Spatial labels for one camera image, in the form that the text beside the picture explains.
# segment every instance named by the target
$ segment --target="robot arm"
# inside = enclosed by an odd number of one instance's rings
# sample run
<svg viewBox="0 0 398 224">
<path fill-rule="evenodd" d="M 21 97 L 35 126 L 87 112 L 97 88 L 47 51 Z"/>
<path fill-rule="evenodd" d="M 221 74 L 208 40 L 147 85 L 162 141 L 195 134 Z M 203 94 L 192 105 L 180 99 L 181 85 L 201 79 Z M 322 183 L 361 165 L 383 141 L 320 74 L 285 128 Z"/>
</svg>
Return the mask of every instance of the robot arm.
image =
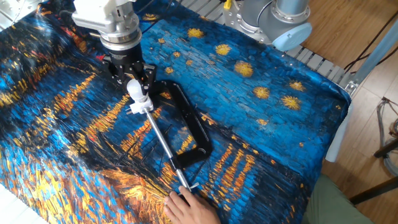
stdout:
<svg viewBox="0 0 398 224">
<path fill-rule="evenodd" d="M 95 29 L 104 47 L 109 50 L 104 64 L 116 84 L 127 91 L 133 76 L 143 95 L 152 85 L 156 66 L 147 65 L 142 58 L 139 18 L 132 3 L 135 0 L 75 0 L 72 19 L 76 25 Z"/>
<path fill-rule="evenodd" d="M 308 0 L 245 0 L 242 6 L 232 4 L 224 11 L 227 14 L 237 11 L 236 22 L 227 22 L 227 26 L 260 41 L 269 39 L 281 51 L 295 48 L 312 31 L 307 22 L 310 16 Z"/>
</svg>

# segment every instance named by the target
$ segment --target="blue fabric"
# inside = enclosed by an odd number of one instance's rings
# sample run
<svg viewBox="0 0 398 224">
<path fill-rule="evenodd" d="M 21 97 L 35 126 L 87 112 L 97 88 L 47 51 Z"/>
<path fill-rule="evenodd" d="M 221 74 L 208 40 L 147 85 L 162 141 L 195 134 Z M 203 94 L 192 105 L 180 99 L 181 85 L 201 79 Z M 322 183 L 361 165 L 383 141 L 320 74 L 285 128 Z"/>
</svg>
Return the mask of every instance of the blue fabric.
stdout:
<svg viewBox="0 0 398 224">
<path fill-rule="evenodd" d="M 146 2 L 139 1 L 139 9 Z M 140 14 L 141 29 L 167 1 Z M 181 84 L 213 152 L 184 171 L 223 223 L 300 223 L 349 95 L 282 52 L 173 9 L 143 35 L 157 79 Z M 105 49 L 50 1 L 0 33 L 0 183 L 50 223 L 168 222 L 179 186 L 144 115 L 110 83 Z M 171 148 L 195 144 L 167 96 L 154 116 Z"/>
</svg>

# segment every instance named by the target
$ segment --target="hand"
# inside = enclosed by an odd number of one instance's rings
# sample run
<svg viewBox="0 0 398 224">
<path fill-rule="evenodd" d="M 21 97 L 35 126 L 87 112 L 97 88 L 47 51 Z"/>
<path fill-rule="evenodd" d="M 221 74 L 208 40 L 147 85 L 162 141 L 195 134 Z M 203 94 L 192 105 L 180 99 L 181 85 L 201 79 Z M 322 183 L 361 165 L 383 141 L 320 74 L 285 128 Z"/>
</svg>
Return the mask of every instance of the hand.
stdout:
<svg viewBox="0 0 398 224">
<path fill-rule="evenodd" d="M 185 203 L 175 192 L 165 198 L 165 213 L 174 224 L 220 224 L 216 210 L 205 199 L 193 195 L 188 189 L 178 188 L 185 197 Z"/>
</svg>

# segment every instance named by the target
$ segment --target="orange brushstroke pattern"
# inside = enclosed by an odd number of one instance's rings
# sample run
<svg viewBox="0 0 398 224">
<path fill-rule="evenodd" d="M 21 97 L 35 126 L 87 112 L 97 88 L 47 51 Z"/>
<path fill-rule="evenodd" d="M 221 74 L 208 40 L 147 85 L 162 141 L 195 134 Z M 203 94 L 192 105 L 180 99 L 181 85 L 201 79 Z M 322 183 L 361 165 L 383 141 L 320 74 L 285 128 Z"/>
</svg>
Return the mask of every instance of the orange brushstroke pattern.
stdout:
<svg viewBox="0 0 398 224">
<path fill-rule="evenodd" d="M 209 125 L 213 125 L 216 123 L 213 119 L 211 119 L 207 114 L 201 113 L 201 119 L 207 121 Z"/>
<path fill-rule="evenodd" d="M 153 113 L 152 116 L 154 119 L 157 119 L 160 116 L 160 112 L 162 111 L 162 108 L 157 108 Z M 144 140 L 146 134 L 152 129 L 152 126 L 150 125 L 150 122 L 146 120 L 144 122 L 144 125 L 142 125 L 138 130 L 134 131 L 134 135 L 128 134 L 127 139 L 123 139 L 120 143 L 120 148 L 127 152 L 134 144 L 134 148 L 132 148 L 129 151 L 129 157 L 131 156 L 136 156 L 140 159 L 142 159 L 142 154 L 140 151 L 140 147 L 142 144 L 142 141 Z"/>
<path fill-rule="evenodd" d="M 1 149 L 0 159 L 0 170 L 9 176 L 2 184 L 49 223 L 137 222 L 113 186 L 85 166 L 38 159 L 33 154 L 25 156 L 18 148 L 12 154 Z"/>
<path fill-rule="evenodd" d="M 209 178 L 208 182 L 203 185 L 203 190 L 200 192 L 200 194 L 204 197 L 207 197 L 207 195 L 210 193 L 210 190 L 214 187 L 215 180 L 219 176 L 220 172 L 223 170 L 223 166 L 228 159 L 228 157 L 232 154 L 232 144 L 230 144 L 225 153 L 221 156 L 221 159 L 216 163 L 215 168 L 209 173 Z M 215 195 L 212 195 L 214 201 L 217 203 L 218 199 L 215 197 Z"/>
<path fill-rule="evenodd" d="M 76 143 L 72 144 L 72 151 L 78 151 L 80 153 L 88 152 L 85 136 L 87 136 L 89 140 L 95 142 L 97 140 L 97 132 L 104 133 L 109 131 L 109 129 L 113 127 L 113 124 L 118 117 L 118 114 L 120 113 L 124 105 L 129 101 L 129 99 L 129 95 L 124 95 L 122 97 L 122 100 L 119 101 L 119 103 L 116 103 L 116 105 L 111 110 L 109 110 L 105 116 L 102 114 L 99 115 L 98 118 L 94 119 L 94 121 L 92 121 L 87 128 L 80 131 L 77 134 L 78 139 Z"/>
<path fill-rule="evenodd" d="M 171 223 L 164 210 L 164 198 L 169 194 L 152 180 L 131 175 L 119 170 L 101 172 L 114 188 L 129 203 L 143 223 Z"/>
<path fill-rule="evenodd" d="M 180 150 L 177 151 L 177 154 L 181 154 L 183 152 L 185 152 L 188 149 L 188 146 L 192 143 L 193 141 L 193 137 L 192 135 L 188 135 L 188 137 L 186 138 L 186 140 L 184 140 L 184 142 L 182 142 L 181 148 Z"/>
<path fill-rule="evenodd" d="M 239 149 L 238 154 L 235 157 L 235 160 L 233 161 L 232 165 L 227 168 L 223 178 L 221 179 L 221 183 L 225 187 L 227 187 L 224 193 L 228 193 L 228 188 L 232 187 L 232 181 L 234 180 L 237 166 L 240 163 L 242 157 L 243 157 L 243 151 Z"/>
<path fill-rule="evenodd" d="M 53 125 L 55 124 L 55 115 L 50 108 L 44 108 L 44 114 L 36 117 L 31 127 L 20 138 L 14 138 L 13 141 L 18 147 L 25 147 L 29 151 L 35 151 L 41 148 L 37 142 L 46 141 Z"/>
<path fill-rule="evenodd" d="M 90 84 L 90 82 L 95 78 L 95 74 L 91 75 L 90 77 L 86 78 L 84 82 L 82 82 L 80 85 L 76 84 L 76 87 L 73 88 L 72 86 L 70 87 L 70 92 L 63 94 L 65 96 L 57 95 L 55 97 L 55 103 L 54 103 L 54 109 L 56 112 L 59 112 L 60 110 L 63 110 L 66 114 L 68 112 L 71 112 L 73 108 L 73 102 L 77 101 L 77 96 L 79 93 L 81 93 L 83 90 L 87 88 L 87 86 Z"/>
<path fill-rule="evenodd" d="M 172 182 L 175 182 L 175 177 L 177 176 L 177 174 L 175 173 L 170 163 L 164 164 L 161 173 L 162 177 L 160 178 L 160 181 L 162 181 L 168 188 L 171 189 L 170 184 Z"/>
<path fill-rule="evenodd" d="M 87 51 L 87 43 L 83 38 L 76 35 L 74 31 L 68 28 L 62 27 L 62 29 L 73 38 L 75 45 L 80 49 L 80 51 L 82 51 L 83 53 Z"/>
<path fill-rule="evenodd" d="M 0 108 L 11 105 L 19 101 L 22 95 L 30 88 L 36 89 L 35 83 L 41 81 L 41 79 L 46 76 L 49 72 L 54 72 L 57 67 L 61 67 L 62 63 L 57 61 L 57 57 L 63 54 L 65 50 L 61 45 L 54 47 L 55 51 L 53 55 L 44 55 L 42 53 L 36 53 L 31 50 L 30 52 L 25 52 L 24 56 L 27 58 L 36 59 L 38 66 L 31 67 L 30 71 L 24 72 L 25 78 L 21 78 L 16 85 L 10 88 L 7 92 L 0 93 Z M 12 69 L 20 67 L 20 62 L 14 62 L 10 64 L 11 67 L 8 68 L 8 72 L 12 72 Z"/>
<path fill-rule="evenodd" d="M 243 170 L 239 173 L 238 178 L 234 182 L 234 193 L 236 196 L 240 197 L 241 190 L 244 185 L 244 180 L 246 179 L 246 174 L 251 170 L 254 165 L 254 156 L 246 155 L 246 164 L 243 167 Z"/>
</svg>

